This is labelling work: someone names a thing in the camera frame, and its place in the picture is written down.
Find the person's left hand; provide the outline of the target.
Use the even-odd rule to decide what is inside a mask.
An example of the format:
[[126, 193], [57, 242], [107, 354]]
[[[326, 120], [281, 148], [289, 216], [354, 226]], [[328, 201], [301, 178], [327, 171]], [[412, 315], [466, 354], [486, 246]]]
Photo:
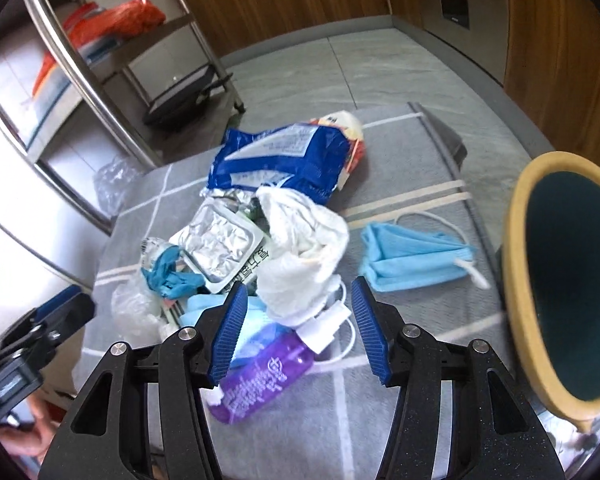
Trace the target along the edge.
[[34, 457], [42, 463], [58, 426], [50, 418], [46, 402], [38, 393], [28, 396], [27, 404], [33, 416], [31, 428], [22, 430], [0, 426], [0, 442], [10, 455]]

